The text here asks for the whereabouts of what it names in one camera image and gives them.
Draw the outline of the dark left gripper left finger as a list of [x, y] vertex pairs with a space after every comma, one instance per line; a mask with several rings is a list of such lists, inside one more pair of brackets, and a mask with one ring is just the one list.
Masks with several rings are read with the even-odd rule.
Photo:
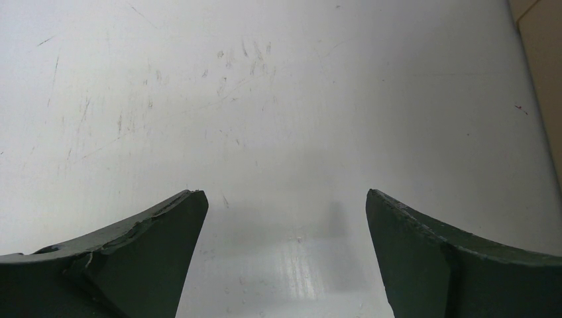
[[174, 317], [209, 208], [184, 190], [92, 233], [1, 257], [2, 317]]

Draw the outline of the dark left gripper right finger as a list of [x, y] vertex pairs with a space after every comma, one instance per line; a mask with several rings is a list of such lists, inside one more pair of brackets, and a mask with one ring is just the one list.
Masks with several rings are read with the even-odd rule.
[[372, 189], [366, 218], [396, 317], [560, 317], [561, 258], [506, 246]]

